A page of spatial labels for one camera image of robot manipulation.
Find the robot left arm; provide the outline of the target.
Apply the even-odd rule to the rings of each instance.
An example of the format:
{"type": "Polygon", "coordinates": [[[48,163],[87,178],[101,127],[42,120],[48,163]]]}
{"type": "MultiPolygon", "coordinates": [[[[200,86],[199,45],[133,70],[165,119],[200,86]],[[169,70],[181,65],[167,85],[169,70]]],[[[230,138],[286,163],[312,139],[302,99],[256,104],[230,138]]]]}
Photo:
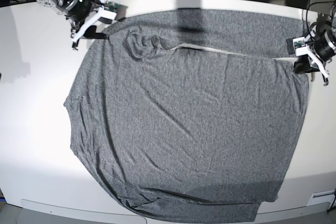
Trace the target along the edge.
{"type": "Polygon", "coordinates": [[[335,57],[335,1],[313,2],[307,7],[307,10],[310,10],[313,5],[329,3],[332,4],[329,13],[319,13],[313,23],[308,22],[308,13],[306,13],[303,21],[307,34],[292,40],[297,57],[293,65],[294,73],[310,73],[314,78],[314,73],[319,72],[324,86],[329,84],[326,65],[335,57]]]}

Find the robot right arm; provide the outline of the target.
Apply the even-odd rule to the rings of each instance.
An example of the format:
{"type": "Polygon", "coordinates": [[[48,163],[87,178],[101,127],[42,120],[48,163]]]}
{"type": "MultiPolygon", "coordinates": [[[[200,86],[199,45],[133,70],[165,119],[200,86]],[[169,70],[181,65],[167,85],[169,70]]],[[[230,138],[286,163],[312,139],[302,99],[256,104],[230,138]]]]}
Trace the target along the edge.
{"type": "Polygon", "coordinates": [[[36,0],[58,15],[65,16],[71,25],[72,49],[81,39],[106,40],[108,36],[97,32],[96,22],[112,24],[124,13],[126,7],[116,0],[36,0]]]}

